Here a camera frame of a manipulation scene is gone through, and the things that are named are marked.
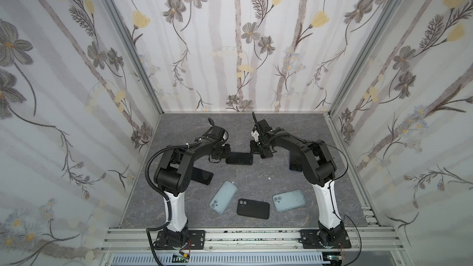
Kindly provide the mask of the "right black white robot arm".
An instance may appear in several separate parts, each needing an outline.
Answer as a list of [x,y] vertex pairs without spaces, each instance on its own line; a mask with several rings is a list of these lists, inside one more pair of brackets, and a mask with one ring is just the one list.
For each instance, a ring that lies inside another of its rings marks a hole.
[[275,148],[288,150],[299,160],[305,179],[313,186],[319,208],[319,244],[332,247],[344,232],[342,220],[335,205],[335,172],[337,167],[327,145],[322,140],[310,141],[296,137],[283,128],[272,128],[266,120],[252,114],[251,153],[271,158]]

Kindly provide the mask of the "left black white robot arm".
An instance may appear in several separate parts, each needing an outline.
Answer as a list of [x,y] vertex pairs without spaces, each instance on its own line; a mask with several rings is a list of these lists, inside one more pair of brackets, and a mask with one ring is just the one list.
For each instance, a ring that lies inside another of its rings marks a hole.
[[212,126],[192,143],[167,146],[153,154],[145,165],[145,180],[165,202],[164,225],[147,229],[147,234],[160,232],[158,241],[150,246],[183,248],[189,243],[188,219],[185,212],[185,191],[188,188],[194,163],[207,156],[219,161],[230,156],[229,133]]

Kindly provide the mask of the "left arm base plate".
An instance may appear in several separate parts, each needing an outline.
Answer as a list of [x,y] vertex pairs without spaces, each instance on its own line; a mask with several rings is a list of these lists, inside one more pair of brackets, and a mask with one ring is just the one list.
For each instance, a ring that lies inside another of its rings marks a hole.
[[156,250],[202,250],[205,233],[204,230],[184,230],[182,232],[162,230],[153,240],[153,247]]

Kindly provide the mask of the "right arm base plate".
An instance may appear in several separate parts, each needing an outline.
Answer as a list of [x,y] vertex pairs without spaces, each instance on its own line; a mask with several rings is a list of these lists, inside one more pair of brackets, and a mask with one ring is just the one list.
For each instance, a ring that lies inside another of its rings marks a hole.
[[351,240],[345,230],[301,230],[299,242],[304,249],[351,249]]

